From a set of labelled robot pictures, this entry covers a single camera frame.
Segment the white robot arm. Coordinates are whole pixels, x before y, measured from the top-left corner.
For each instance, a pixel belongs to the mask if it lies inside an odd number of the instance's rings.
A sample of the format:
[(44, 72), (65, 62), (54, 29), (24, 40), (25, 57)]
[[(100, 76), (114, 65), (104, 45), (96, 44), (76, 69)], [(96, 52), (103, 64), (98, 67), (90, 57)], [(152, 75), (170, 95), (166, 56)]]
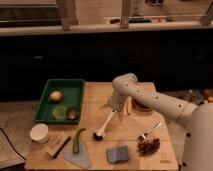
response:
[(115, 77), (112, 87), (107, 104), (115, 111), (131, 97), (186, 129), (181, 171), (213, 171), (213, 103), (195, 105), (143, 89), (133, 73)]

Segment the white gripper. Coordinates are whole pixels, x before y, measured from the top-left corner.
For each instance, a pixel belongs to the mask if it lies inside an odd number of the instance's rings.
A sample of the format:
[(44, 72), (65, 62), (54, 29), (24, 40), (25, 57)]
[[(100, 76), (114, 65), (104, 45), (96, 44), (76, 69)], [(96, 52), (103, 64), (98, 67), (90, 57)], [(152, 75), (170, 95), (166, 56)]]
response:
[(125, 97), (118, 92), (113, 92), (107, 101), (107, 105), (113, 110), (120, 112), (125, 104)]

